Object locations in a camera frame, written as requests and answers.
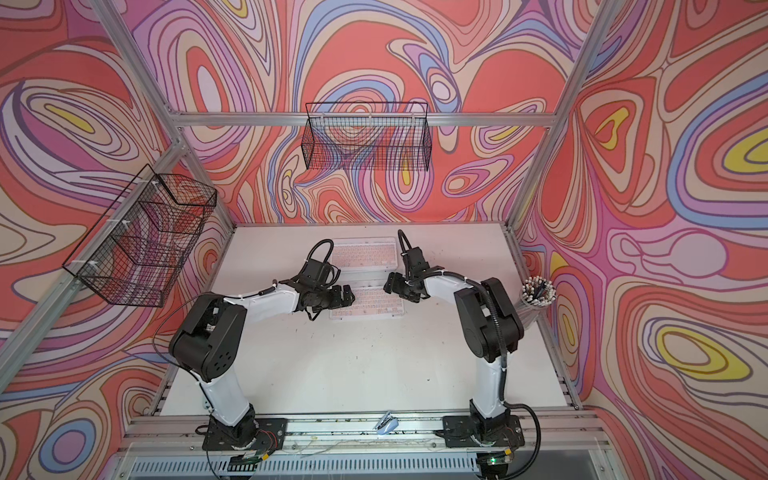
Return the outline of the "pink keyboard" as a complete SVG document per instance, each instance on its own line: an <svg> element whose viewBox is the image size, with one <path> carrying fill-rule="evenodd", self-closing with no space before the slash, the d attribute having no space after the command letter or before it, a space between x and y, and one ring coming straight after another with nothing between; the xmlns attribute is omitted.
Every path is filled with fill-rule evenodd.
<svg viewBox="0 0 768 480"><path fill-rule="evenodd" d="M346 271L391 271L399 264L394 237L342 238L334 240L331 263Z"/></svg>
<svg viewBox="0 0 768 480"><path fill-rule="evenodd" d="M405 315L403 300L397 295L386 293L382 287L365 286L353 288L355 295L349 307L332 310L331 320L383 320L400 318Z"/></svg>

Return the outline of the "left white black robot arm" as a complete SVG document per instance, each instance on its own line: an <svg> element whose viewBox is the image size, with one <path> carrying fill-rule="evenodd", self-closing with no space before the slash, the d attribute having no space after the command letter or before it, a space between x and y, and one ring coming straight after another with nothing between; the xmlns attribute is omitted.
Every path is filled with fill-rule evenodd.
<svg viewBox="0 0 768 480"><path fill-rule="evenodd" d="M266 289L234 296L206 292L195 300L168 351L208 402L210 437L220 435L227 447L244 450L260 434L255 409L232 371L246 324L297 312L315 320L326 310L353 305L356 297L339 276L330 263L308 259L298 274Z"/></svg>

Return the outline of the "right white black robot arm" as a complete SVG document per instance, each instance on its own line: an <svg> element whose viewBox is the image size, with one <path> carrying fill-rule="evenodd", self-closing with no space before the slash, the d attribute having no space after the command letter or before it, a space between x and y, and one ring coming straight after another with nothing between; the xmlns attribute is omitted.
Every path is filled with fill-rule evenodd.
<svg viewBox="0 0 768 480"><path fill-rule="evenodd" d="M524 337L524 327L503 284L495 277L479 282L432 267L422 250L405 238L400 239L400 249L404 271L390 273L383 291L411 303L436 297L456 307L465 343L479 360L469 403L473 434L483 440L508 428L508 358Z"/></svg>

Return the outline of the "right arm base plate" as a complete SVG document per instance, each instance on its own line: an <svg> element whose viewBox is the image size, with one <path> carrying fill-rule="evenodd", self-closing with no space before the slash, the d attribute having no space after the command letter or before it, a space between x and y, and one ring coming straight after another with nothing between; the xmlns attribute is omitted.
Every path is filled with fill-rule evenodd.
<svg viewBox="0 0 768 480"><path fill-rule="evenodd" d="M448 448L503 447L517 450L526 444L524 433L515 415L500 415L493 419L472 416L444 416L442 428L434 434Z"/></svg>

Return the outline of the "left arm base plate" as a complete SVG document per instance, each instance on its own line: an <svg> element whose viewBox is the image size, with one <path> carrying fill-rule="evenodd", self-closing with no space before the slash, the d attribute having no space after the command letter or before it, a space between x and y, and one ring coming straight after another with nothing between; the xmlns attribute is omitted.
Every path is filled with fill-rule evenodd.
<svg viewBox="0 0 768 480"><path fill-rule="evenodd" d="M206 452L281 450L285 441L288 419L261 417L243 419L236 426L226 426L214 418L203 430L202 449Z"/></svg>

